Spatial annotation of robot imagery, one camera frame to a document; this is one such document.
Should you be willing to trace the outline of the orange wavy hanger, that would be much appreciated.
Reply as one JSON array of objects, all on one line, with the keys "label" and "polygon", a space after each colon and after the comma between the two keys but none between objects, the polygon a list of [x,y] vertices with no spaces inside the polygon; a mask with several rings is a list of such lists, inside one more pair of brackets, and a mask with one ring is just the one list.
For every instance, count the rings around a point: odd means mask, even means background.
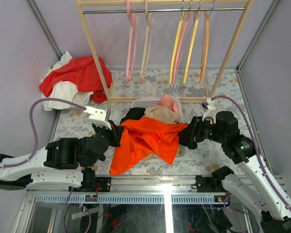
[{"label": "orange wavy hanger", "polygon": [[204,30],[203,30],[203,46],[202,46],[202,56],[201,56],[201,72],[200,72],[200,84],[203,84],[204,77],[207,68],[209,44],[210,44],[210,14],[214,10],[216,0],[213,1],[213,6],[211,11],[204,11]]}]

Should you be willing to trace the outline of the orange t shirt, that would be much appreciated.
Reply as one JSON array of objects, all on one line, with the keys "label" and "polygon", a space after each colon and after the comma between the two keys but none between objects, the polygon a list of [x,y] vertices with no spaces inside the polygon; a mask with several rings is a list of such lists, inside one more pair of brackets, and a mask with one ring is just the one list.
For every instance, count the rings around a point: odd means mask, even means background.
[{"label": "orange t shirt", "polygon": [[109,171],[113,176],[127,172],[152,153],[172,165],[179,148],[178,133],[188,127],[185,123],[166,124],[148,117],[129,119],[120,126],[124,130]]}]

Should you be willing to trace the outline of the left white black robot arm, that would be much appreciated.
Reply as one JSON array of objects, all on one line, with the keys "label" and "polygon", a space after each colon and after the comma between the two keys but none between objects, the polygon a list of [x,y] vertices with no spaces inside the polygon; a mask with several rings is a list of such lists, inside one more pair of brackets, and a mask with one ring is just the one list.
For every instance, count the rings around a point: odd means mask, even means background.
[{"label": "left white black robot arm", "polygon": [[61,138],[38,150],[34,156],[0,154],[0,189],[23,190],[43,185],[65,186],[69,191],[99,190],[94,164],[105,161],[109,147],[119,147],[124,128],[93,126],[95,134],[82,138]]}]

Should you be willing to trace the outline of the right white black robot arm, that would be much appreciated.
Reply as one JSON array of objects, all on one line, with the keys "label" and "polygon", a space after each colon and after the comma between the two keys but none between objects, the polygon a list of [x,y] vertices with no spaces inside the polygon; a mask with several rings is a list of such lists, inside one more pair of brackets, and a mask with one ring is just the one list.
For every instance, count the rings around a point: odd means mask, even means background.
[{"label": "right white black robot arm", "polygon": [[260,226],[265,233],[291,233],[291,199],[258,155],[252,139],[240,133],[232,112],[218,112],[215,121],[195,116],[178,135],[180,144],[190,149],[196,149],[205,139],[221,144],[224,154],[246,174],[255,189],[226,166],[212,173],[212,188],[236,196],[261,218]]}]

